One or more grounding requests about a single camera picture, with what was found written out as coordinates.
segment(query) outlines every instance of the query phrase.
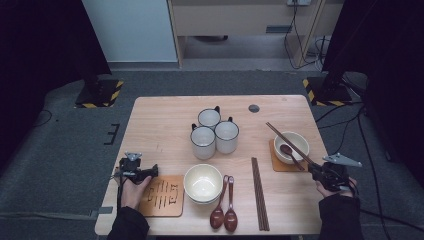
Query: white bowl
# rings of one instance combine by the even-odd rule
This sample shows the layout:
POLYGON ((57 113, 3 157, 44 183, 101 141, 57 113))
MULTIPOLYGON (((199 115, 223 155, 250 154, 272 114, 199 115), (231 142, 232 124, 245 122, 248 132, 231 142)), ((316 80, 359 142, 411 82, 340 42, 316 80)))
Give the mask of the white bowl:
POLYGON ((184 189, 195 203, 207 204, 221 194, 222 175, 214 166, 198 164, 191 167, 184 176, 184 189))
MULTIPOLYGON (((295 132, 282 132, 281 134, 283 134, 284 137, 286 137, 291 143, 293 143, 297 148, 299 148, 299 150, 302 151, 305 155, 309 154, 309 144, 306 141, 306 139, 302 137, 300 134, 295 132)), ((282 144, 286 144, 286 142, 283 139, 281 139, 279 136, 276 136, 274 138, 275 154, 277 155, 278 159, 282 161, 283 163, 294 164, 290 155, 287 155, 280 150, 280 146, 282 144)), ((292 151, 293 151, 292 152, 293 157, 296 158, 298 162, 303 160, 303 157, 300 156, 293 148, 292 148, 292 151)))

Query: dark curtain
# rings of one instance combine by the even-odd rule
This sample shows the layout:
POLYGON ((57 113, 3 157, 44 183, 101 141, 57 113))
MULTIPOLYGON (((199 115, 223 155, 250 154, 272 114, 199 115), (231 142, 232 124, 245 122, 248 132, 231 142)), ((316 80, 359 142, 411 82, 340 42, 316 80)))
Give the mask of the dark curtain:
POLYGON ((1 169, 47 92, 100 74, 110 69, 81 1, 0 1, 1 169))
POLYGON ((424 187, 424 1, 346 0, 323 70, 368 76, 363 98, 388 159, 424 187))

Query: chopsticks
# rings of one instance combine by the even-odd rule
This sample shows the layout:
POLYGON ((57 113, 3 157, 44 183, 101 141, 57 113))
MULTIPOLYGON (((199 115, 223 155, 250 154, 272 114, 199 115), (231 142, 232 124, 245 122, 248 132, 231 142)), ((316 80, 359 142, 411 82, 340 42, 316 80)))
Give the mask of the chopsticks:
POLYGON ((290 142, 290 140, 284 137, 283 134, 281 134, 274 126, 271 125, 271 123, 267 122, 266 125, 268 125, 268 127, 271 128, 272 131, 274 131, 281 139, 283 139, 284 142, 287 143, 287 145, 289 145, 290 147, 293 148, 293 150, 299 153, 299 155, 302 156, 303 159, 305 159, 305 161, 307 161, 310 164, 314 164, 314 161, 312 161, 308 156, 306 156, 306 154, 304 154, 299 148, 296 147, 296 145, 290 142))
POLYGON ((258 160, 252 157, 253 181, 255 185, 256 210, 258 212, 259 230, 269 231, 268 216, 266 213, 264 193, 259 173, 258 160))

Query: hand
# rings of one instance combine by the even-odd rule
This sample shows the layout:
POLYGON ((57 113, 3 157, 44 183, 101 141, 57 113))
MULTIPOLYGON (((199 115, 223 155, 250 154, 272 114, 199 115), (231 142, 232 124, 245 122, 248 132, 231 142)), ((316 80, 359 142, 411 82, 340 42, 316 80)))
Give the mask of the hand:
MULTIPOLYGON (((352 188, 355 188, 356 187, 356 180, 351 178, 351 177, 349 177, 349 180, 350 180, 350 182, 349 182, 350 186, 352 188)), ((342 196, 353 197, 353 194, 352 194, 351 191, 330 192, 330 191, 328 191, 327 189, 324 188, 324 186, 322 185, 322 183, 320 181, 315 181, 315 183, 317 184, 318 192, 320 192, 324 198, 329 197, 329 196, 334 195, 334 194, 340 194, 342 196)))
POLYGON ((138 210, 144 189, 149 185, 150 180, 152 180, 152 177, 148 176, 140 184, 134 184, 131 180, 127 179, 124 182, 122 190, 121 207, 130 207, 138 210))

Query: wooden coaster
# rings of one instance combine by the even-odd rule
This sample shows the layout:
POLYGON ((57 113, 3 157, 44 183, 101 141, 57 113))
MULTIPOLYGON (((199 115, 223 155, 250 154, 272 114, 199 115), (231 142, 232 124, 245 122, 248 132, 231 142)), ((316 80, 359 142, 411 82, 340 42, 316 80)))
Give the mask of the wooden coaster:
MULTIPOLYGON (((307 170, 301 171, 294 164, 283 163, 278 159, 277 155, 274 151, 274 140, 269 140, 269 148, 271 151, 271 160, 272 160, 272 168, 276 172, 308 172, 307 170)), ((305 169, 308 169, 308 163, 306 161, 300 161, 300 165, 302 165, 305 169)))
POLYGON ((158 176, 144 190, 139 211, 145 217, 178 217, 183 202, 184 176, 158 176))

